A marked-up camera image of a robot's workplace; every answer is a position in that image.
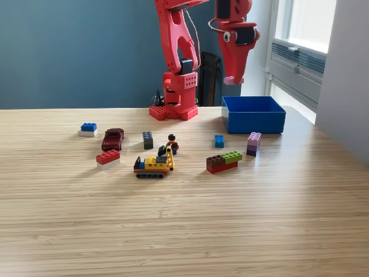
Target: red robot arm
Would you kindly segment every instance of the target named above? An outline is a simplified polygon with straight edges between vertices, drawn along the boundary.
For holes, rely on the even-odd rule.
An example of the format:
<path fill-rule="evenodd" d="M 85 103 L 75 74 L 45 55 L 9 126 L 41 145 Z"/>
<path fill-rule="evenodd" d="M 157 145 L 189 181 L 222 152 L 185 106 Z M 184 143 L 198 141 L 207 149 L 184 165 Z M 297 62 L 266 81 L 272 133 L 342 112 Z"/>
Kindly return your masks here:
<path fill-rule="evenodd" d="M 150 115 L 158 120 L 197 115 L 195 105 L 197 72 L 201 63 L 199 42 L 197 50 L 187 29 L 183 12 L 208 0 L 155 0 L 160 23 L 161 45 L 169 73 L 163 75 L 164 107 L 150 107 Z M 248 52 L 255 47 L 259 33 L 255 23 L 244 17 L 250 11 L 252 0 L 216 0 L 216 16 L 209 22 L 211 30 L 219 33 L 219 45 L 224 57 L 226 84 L 242 83 Z M 218 21 L 219 28 L 212 27 Z M 178 47 L 183 59 L 178 57 Z"/>

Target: toy car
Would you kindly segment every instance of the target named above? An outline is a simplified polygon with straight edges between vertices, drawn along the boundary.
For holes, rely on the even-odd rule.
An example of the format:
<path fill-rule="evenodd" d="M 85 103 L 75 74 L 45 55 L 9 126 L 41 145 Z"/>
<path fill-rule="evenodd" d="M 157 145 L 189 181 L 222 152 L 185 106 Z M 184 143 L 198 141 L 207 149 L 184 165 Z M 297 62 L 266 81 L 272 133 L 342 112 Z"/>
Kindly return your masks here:
<path fill-rule="evenodd" d="M 105 138 L 101 145 L 101 150 L 104 152 L 110 150 L 122 150 L 122 140 L 125 137 L 125 131 L 121 128 L 109 129 L 105 132 Z"/>

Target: purple lego brick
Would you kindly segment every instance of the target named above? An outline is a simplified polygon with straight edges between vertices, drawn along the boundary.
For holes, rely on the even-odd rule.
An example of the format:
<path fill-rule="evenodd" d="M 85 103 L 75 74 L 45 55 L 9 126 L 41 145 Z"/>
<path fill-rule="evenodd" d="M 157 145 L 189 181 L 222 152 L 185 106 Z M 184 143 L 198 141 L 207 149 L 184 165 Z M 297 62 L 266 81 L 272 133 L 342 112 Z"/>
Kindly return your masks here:
<path fill-rule="evenodd" d="M 258 146 L 260 144 L 260 133 L 251 133 L 250 137 L 248 137 L 247 145 Z"/>
<path fill-rule="evenodd" d="M 246 155 L 247 156 L 253 156 L 256 157 L 257 151 L 247 150 Z"/>
<path fill-rule="evenodd" d="M 257 151 L 259 150 L 259 146 L 255 146 L 255 145 L 247 145 L 247 150 L 257 152 Z"/>

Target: lego vehicle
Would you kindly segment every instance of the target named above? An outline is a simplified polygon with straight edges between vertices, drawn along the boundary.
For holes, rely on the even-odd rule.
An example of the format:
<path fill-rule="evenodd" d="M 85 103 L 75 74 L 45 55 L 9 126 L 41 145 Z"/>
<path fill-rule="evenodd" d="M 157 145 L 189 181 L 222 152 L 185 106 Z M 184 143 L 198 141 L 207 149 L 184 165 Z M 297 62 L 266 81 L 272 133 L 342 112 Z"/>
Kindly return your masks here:
<path fill-rule="evenodd" d="M 109 129 L 105 132 L 105 138 L 101 144 L 101 150 L 104 152 L 110 150 L 122 150 L 122 140 L 125 136 L 125 131 L 121 128 Z"/>
<path fill-rule="evenodd" d="M 137 178 L 163 178 L 167 174 L 168 170 L 174 170 L 173 152 L 171 146 L 167 146 L 165 149 L 167 155 L 161 157 L 151 156 L 146 158 L 143 162 L 141 157 L 138 157 L 133 172 L 136 173 Z"/>

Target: white wall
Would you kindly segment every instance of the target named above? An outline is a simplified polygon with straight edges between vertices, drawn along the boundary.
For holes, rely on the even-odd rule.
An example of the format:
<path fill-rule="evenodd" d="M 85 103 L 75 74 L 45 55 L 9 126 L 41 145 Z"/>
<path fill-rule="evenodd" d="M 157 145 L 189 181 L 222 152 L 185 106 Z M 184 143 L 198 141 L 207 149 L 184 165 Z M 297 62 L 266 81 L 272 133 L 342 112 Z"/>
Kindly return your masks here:
<path fill-rule="evenodd" d="M 337 0 L 316 125 L 369 164 L 368 0 Z"/>
<path fill-rule="evenodd" d="M 272 16 L 273 0 L 253 1 L 253 7 L 247 15 L 248 22 L 257 23 L 257 29 L 261 33 L 260 40 L 248 54 L 246 70 L 244 73 L 244 84 L 241 95 L 262 96 L 265 92 L 265 73 L 263 68 L 266 65 L 268 53 L 270 19 Z"/>

